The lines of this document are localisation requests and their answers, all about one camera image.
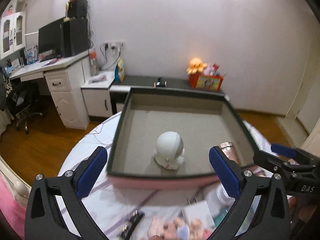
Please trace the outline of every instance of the red box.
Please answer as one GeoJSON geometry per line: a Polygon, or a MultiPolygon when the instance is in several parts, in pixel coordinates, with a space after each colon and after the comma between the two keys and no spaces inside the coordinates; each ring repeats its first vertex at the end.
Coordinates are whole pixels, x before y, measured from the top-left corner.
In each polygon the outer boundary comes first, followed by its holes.
{"type": "Polygon", "coordinates": [[[193,88],[204,88],[219,91],[222,81],[222,76],[206,76],[200,73],[191,74],[189,76],[189,82],[193,88]]]}

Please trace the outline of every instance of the blue gripper pad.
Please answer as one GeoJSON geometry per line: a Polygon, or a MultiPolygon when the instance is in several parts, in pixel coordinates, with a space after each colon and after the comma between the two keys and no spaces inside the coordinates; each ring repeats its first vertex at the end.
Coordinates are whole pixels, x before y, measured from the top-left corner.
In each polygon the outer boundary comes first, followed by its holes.
{"type": "Polygon", "coordinates": [[[229,197],[237,200],[240,197],[239,180],[214,147],[209,151],[209,161],[229,197]]]}
{"type": "Polygon", "coordinates": [[[277,143],[271,144],[271,151],[287,158],[294,158],[296,156],[295,149],[277,143]]]}
{"type": "Polygon", "coordinates": [[[78,199],[82,199],[89,195],[104,165],[107,163],[108,153],[104,147],[97,147],[93,154],[95,154],[95,156],[92,160],[90,156],[88,160],[82,161],[82,163],[88,161],[90,163],[77,181],[76,195],[78,199]]]}

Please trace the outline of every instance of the yellow plush toy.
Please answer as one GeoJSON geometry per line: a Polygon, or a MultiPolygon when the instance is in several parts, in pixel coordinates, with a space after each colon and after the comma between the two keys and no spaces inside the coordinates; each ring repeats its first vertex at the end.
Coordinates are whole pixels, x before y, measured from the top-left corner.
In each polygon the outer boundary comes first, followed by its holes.
{"type": "Polygon", "coordinates": [[[197,72],[202,73],[204,69],[207,67],[206,63],[203,63],[201,59],[195,57],[193,58],[187,69],[188,74],[196,74],[197,72]]]}

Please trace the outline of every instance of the black speaker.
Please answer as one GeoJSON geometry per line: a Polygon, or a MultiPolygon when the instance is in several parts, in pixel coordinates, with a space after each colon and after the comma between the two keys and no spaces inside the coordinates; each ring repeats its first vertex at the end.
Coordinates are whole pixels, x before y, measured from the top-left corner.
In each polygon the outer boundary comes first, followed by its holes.
{"type": "Polygon", "coordinates": [[[88,20],[75,18],[60,25],[63,57],[75,56],[89,49],[88,20]]]}
{"type": "Polygon", "coordinates": [[[69,2],[67,16],[72,18],[86,18],[87,17],[87,0],[73,0],[69,2]]]}

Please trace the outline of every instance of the chair base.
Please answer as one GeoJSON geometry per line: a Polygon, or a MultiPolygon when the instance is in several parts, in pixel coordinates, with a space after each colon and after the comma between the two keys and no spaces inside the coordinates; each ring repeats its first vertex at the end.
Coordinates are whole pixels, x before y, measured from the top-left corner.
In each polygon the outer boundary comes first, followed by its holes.
{"type": "Polygon", "coordinates": [[[19,119],[19,121],[17,122],[16,125],[16,130],[20,130],[20,125],[24,122],[24,132],[25,134],[29,133],[29,129],[28,129],[28,119],[33,116],[33,115],[39,115],[39,116],[43,116],[43,113],[41,112],[32,112],[32,113],[28,113],[26,114],[24,117],[22,117],[21,119],[19,119]]]}

